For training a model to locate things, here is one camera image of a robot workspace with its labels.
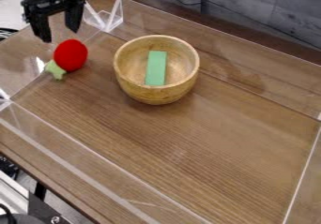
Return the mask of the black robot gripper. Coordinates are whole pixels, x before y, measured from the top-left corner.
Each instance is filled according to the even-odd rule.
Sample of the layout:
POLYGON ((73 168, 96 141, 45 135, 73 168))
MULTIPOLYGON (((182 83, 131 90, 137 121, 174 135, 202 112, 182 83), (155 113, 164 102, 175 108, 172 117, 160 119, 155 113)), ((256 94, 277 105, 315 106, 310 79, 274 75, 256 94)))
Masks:
POLYGON ((49 16, 65 11, 65 26, 76 33, 84 11, 84 0, 22 0, 21 6, 33 34, 51 43, 49 16))

